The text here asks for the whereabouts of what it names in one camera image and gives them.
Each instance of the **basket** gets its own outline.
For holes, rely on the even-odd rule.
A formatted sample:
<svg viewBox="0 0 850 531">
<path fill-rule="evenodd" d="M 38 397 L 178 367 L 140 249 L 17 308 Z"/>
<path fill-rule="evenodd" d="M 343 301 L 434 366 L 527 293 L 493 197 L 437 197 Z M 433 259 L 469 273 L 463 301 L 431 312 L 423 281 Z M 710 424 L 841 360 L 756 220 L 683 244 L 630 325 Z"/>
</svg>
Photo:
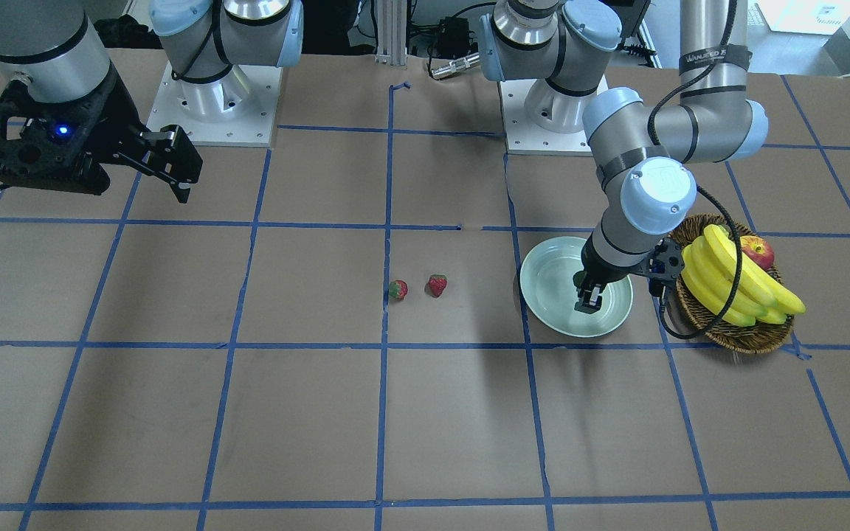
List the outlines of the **basket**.
<svg viewBox="0 0 850 531">
<path fill-rule="evenodd" d="M 705 226 L 716 223 L 726 224 L 726 218 L 715 214 L 694 214 L 689 215 L 683 222 L 671 232 L 671 239 L 678 242 L 681 246 L 687 246 L 694 241 L 694 238 L 704 233 Z M 734 222 L 736 231 L 740 235 L 755 235 L 756 233 L 742 223 Z M 775 265 L 767 271 L 776 282 L 782 283 L 782 276 Z M 696 330 L 704 328 L 714 315 L 710 310 L 694 298 L 694 295 L 688 290 L 688 286 L 684 285 L 684 281 L 679 277 L 677 279 L 677 289 L 675 290 L 678 305 L 688 317 L 688 320 L 695 326 Z M 756 322 L 753 326 L 739 327 L 728 322 L 720 322 L 714 326 L 705 335 L 726 349 L 735 350 L 738 353 L 746 354 L 765 354 L 771 353 L 773 350 L 782 346 L 783 342 L 792 332 L 793 317 L 789 316 L 783 324 L 769 324 Z"/>
</svg>

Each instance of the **white box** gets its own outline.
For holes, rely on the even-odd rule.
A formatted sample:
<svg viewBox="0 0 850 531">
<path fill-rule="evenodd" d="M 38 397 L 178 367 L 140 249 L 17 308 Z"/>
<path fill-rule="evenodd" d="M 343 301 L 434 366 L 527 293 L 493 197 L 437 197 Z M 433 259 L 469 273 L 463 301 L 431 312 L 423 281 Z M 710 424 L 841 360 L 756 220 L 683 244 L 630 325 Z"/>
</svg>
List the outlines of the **white box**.
<svg viewBox="0 0 850 531">
<path fill-rule="evenodd" d="M 850 17 L 850 0 L 759 0 L 772 31 L 831 35 Z"/>
</svg>

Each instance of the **round plate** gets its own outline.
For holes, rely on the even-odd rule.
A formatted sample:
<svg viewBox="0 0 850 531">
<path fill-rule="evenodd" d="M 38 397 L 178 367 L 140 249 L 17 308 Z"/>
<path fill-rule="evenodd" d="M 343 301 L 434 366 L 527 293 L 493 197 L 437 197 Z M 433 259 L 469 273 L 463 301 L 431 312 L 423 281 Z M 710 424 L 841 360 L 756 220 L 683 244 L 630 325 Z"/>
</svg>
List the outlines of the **round plate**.
<svg viewBox="0 0 850 531">
<path fill-rule="evenodd" d="M 632 281 L 625 277 L 603 292 L 596 313 L 574 310 L 578 300 L 573 275 L 583 268 L 586 238 L 559 236 L 534 246 L 520 266 L 523 299 L 541 322 L 567 336 L 604 336 L 621 326 L 632 310 Z"/>
</svg>

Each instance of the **bunch of bananas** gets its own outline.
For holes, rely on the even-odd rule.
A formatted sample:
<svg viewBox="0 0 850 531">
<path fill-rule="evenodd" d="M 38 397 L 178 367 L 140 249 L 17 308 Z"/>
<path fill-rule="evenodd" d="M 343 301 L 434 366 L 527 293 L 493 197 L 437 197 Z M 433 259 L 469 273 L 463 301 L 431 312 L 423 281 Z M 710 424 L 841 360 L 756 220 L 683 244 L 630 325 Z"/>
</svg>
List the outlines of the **bunch of bananas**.
<svg viewBox="0 0 850 531">
<path fill-rule="evenodd" d="M 736 247 L 728 231 L 720 225 L 705 226 L 704 234 L 686 246 L 682 256 L 685 285 L 701 305 L 717 315 L 736 275 Z M 782 324 L 788 316 L 805 312 L 806 306 L 798 296 L 743 255 L 739 289 L 723 320 L 740 327 L 756 322 Z"/>
</svg>

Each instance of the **white joint cap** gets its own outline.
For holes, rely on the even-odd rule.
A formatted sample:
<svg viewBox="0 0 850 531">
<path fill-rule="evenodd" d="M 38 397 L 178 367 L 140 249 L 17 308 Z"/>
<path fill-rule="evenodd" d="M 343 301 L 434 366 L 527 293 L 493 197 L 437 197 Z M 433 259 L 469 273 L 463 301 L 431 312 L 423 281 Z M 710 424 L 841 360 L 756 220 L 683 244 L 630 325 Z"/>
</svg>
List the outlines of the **white joint cap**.
<svg viewBox="0 0 850 531">
<path fill-rule="evenodd" d="M 638 231 L 667 235 L 684 221 L 697 198 L 694 174 L 681 162 L 651 157 L 635 165 L 621 184 L 621 211 Z"/>
</svg>

